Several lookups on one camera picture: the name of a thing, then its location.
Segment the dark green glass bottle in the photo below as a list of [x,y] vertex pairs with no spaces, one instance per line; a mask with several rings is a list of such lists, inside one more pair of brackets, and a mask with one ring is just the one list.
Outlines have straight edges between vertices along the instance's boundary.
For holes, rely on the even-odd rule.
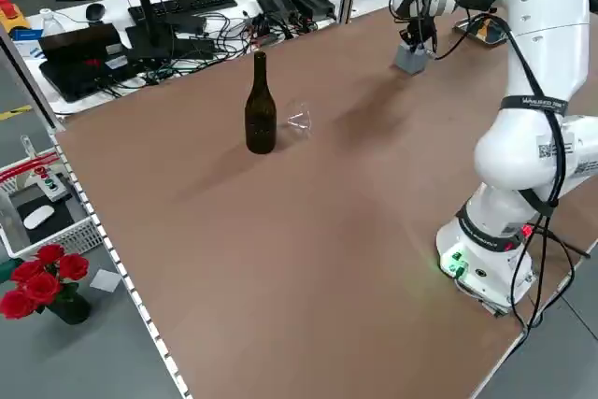
[[253,87],[245,105],[245,138],[249,151],[267,154],[277,143],[277,106],[268,89],[265,53],[256,51]]

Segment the black vase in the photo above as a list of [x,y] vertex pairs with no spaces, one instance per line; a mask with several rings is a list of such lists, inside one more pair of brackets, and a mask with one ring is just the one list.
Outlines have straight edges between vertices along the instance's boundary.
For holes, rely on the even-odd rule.
[[92,305],[80,294],[73,292],[48,306],[48,310],[66,324],[81,324],[90,317]]

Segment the robotic arm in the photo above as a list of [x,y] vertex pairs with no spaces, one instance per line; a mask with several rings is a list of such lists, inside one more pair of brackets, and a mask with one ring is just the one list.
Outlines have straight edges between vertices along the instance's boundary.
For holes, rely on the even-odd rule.
[[494,124],[477,143],[482,184],[440,229],[436,246],[446,274],[493,308],[508,311],[535,279],[522,230],[534,217],[551,213],[546,202],[557,158],[546,111],[558,121],[566,149],[560,194],[598,173],[598,118],[565,116],[588,75],[589,0],[391,1],[395,19],[408,22],[402,36],[412,52],[435,35],[434,16],[455,6],[506,10],[512,37],[508,83]]

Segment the black keyboard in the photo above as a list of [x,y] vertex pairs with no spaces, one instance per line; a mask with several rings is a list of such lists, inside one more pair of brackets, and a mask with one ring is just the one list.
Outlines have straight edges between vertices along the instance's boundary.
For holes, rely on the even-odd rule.
[[[236,7],[236,2],[235,0],[167,0],[164,3],[158,2],[151,5],[156,17],[161,18],[167,14],[209,13],[217,9]],[[130,7],[129,14],[137,25],[145,20],[141,7]]]

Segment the brown tabletop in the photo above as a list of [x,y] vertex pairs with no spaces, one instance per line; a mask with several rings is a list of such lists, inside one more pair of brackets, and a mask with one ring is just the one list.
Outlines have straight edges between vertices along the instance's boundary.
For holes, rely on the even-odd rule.
[[[442,49],[454,20],[438,22]],[[244,144],[251,57],[58,136],[194,397],[462,399],[520,333],[457,292],[434,247],[479,184],[473,150],[503,97],[505,47],[465,42],[408,78],[391,65],[398,42],[383,11],[268,50],[279,115],[307,102],[313,134],[265,157]],[[597,87],[592,72],[571,109],[595,113]],[[554,220],[582,248],[597,186]],[[567,269],[548,251],[546,296]]]

